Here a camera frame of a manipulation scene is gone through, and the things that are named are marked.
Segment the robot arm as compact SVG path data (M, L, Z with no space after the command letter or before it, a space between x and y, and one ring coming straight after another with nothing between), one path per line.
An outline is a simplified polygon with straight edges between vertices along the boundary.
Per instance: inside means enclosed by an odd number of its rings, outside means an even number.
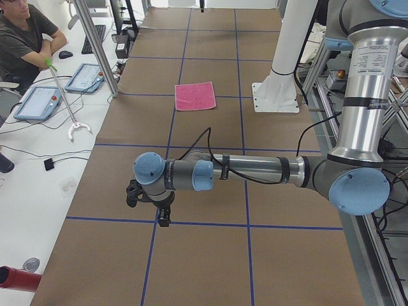
M189 148L180 158L165 160L146 152L134 161L127 204L154 204L158 223L166 227L177 189L208 191L216 179L240 178L306 187L350 215L374 212L386 203L391 189L377 148L398 46L406 37L406 1L330 1L326 46L347 45L353 51L339 135L327 156L289 160Z

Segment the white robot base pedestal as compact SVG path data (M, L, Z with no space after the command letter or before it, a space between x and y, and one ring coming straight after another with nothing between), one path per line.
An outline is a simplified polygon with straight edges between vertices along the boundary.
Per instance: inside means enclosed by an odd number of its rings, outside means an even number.
M309 27L317 0L287 2L270 74L261 83L252 84L254 110L258 113L298 113L294 73L302 47L309 37Z

